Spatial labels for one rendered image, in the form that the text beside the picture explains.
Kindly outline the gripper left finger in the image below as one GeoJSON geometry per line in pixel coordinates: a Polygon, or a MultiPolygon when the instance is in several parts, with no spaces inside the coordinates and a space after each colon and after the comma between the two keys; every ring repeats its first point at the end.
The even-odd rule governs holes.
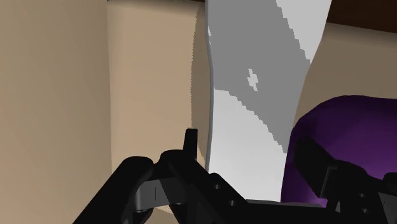
{"type": "Polygon", "coordinates": [[[197,137],[187,129],[183,148],[163,152],[157,163],[126,158],[73,224],[145,224],[163,205],[179,224],[247,224],[247,201],[197,162],[197,137]]]}

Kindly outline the purple rounded object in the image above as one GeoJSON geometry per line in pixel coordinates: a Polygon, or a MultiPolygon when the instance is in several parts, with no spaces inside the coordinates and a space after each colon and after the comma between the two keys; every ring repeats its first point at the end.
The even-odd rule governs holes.
{"type": "Polygon", "coordinates": [[[318,104],[293,127],[281,202],[326,205],[293,164],[296,142],[310,136],[331,156],[356,164],[375,178],[397,172],[397,99],[342,95],[318,104]]]}

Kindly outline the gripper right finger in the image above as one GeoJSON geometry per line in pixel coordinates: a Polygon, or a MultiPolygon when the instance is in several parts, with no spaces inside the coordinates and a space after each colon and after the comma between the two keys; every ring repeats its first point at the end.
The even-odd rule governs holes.
{"type": "Polygon", "coordinates": [[[358,165],[333,158],[308,136],[297,141],[293,163],[340,224],[397,224],[397,172],[377,179],[358,165]]]}

